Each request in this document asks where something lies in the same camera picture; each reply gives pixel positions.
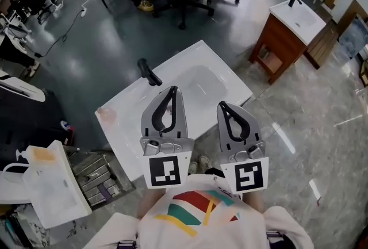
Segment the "wooden vanity cabinet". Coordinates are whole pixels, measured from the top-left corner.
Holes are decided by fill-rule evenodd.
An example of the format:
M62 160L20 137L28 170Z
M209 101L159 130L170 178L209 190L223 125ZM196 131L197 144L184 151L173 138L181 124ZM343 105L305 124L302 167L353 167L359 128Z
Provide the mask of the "wooden vanity cabinet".
M257 62L273 84L305 52L305 45L285 24L270 14L249 61Z

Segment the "person's right forearm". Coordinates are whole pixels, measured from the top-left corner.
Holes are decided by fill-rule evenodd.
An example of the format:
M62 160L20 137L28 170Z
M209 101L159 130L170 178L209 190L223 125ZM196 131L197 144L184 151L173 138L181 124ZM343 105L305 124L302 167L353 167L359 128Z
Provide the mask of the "person's right forearm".
M257 210L259 213L263 213L265 211L261 194L258 191L244 193L242 195L242 201Z

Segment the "framed blue painting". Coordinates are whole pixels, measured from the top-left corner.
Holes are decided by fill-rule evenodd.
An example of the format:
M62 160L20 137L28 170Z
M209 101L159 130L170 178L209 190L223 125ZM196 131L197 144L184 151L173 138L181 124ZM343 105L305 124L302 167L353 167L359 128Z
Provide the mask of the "framed blue painting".
M360 15L357 14L351 24L339 36L339 44L351 59L368 44L368 25Z

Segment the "black equipment case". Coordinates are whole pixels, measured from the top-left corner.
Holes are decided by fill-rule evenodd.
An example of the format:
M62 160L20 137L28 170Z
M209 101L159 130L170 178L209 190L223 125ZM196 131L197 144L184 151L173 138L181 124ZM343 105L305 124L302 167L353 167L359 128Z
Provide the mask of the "black equipment case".
M66 130L64 111L54 94L44 90L45 101L39 102L0 89L0 170L15 163L16 151L29 145L47 147L54 140L71 145L73 130Z

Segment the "person's left forearm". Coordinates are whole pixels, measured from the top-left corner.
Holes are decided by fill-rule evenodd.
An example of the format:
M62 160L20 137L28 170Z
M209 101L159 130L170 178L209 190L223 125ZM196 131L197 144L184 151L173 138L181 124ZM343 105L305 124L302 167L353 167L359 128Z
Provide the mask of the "person's left forearm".
M146 189L139 202L137 218L142 219L147 212L162 198L165 189Z

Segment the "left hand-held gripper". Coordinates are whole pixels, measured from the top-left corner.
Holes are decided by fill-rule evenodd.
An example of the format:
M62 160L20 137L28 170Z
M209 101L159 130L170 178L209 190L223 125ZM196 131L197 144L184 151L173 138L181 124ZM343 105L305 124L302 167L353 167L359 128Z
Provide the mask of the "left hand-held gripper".
M140 164L147 187L182 186L188 175L194 140L188 138L179 87L169 86L149 103L141 116L141 132Z

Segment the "person's black trousers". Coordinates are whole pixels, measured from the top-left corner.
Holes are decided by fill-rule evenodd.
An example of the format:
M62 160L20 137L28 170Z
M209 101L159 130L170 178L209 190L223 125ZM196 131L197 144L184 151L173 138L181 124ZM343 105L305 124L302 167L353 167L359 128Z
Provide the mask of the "person's black trousers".
M220 178L225 178L224 173L221 170L219 170L215 167L208 168L206 171L204 171L204 174L215 175L215 176L220 177Z

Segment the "purple phone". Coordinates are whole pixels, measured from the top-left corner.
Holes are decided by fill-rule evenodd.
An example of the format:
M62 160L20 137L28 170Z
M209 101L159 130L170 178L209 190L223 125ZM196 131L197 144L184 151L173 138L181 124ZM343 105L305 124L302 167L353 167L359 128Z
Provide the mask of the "purple phone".
M113 196L110 194L110 192L108 191L108 189L105 187L103 183L100 183L97 186L97 188L106 202L110 202L112 200Z

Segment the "white printed t-shirt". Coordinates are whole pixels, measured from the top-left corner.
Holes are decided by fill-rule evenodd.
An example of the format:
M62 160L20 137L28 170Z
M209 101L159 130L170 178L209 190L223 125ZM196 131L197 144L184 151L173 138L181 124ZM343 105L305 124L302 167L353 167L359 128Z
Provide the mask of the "white printed t-shirt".
M224 178L192 174L142 218L115 213L83 249L314 249L281 206L259 213Z

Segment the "black lever sink faucet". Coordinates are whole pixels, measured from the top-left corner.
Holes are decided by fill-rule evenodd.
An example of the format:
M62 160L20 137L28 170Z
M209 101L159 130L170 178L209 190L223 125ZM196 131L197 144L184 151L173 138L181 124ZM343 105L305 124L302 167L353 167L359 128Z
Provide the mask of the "black lever sink faucet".
M162 80L151 70L145 58L139 59L137 66L141 72L141 77L147 79L150 86L162 85Z

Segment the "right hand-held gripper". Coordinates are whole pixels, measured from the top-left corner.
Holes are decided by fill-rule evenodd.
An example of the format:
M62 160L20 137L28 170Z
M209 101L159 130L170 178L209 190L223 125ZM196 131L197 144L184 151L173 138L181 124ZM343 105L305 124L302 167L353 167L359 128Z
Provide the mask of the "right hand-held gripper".
M241 106L221 101L217 106L220 138L220 167L233 194L260 191L268 187L269 158L256 118ZM240 127L232 130L231 121Z

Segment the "white basin with orange label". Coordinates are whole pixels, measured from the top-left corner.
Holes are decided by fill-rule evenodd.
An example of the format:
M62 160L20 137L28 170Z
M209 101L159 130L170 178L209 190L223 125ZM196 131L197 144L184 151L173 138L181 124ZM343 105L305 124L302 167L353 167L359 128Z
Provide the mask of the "white basin with orange label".
M30 202L41 225L50 229L86 217L91 207L79 187L63 145L33 146L34 161L22 175Z

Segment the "white rectangular sink basin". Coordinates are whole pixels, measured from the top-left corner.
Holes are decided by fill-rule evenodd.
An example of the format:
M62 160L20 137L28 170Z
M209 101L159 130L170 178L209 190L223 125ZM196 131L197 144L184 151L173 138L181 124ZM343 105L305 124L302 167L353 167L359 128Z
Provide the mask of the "white rectangular sink basin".
M154 68L161 86L150 86L139 78L101 107L116 111L113 124L100 126L129 180L142 176L139 162L141 115L149 103L169 86L178 86L183 95L188 136L198 139L217 124L216 108L220 101L241 106L252 96L247 85L202 40L189 46Z

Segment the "translucent plastic bottle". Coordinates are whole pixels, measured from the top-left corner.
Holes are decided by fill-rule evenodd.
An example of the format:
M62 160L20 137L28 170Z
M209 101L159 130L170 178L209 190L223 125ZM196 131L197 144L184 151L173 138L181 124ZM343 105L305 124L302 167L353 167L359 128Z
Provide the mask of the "translucent plastic bottle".
M99 107L97 109L98 117L107 124L113 124L116 120L116 111L109 107Z

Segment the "wooden slat panel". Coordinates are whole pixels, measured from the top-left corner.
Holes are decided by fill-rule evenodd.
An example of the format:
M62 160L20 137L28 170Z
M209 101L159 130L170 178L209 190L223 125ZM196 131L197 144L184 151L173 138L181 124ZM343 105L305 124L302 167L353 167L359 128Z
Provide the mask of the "wooden slat panel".
M330 20L308 45L304 56L315 69L319 69L331 54L338 39L336 23Z

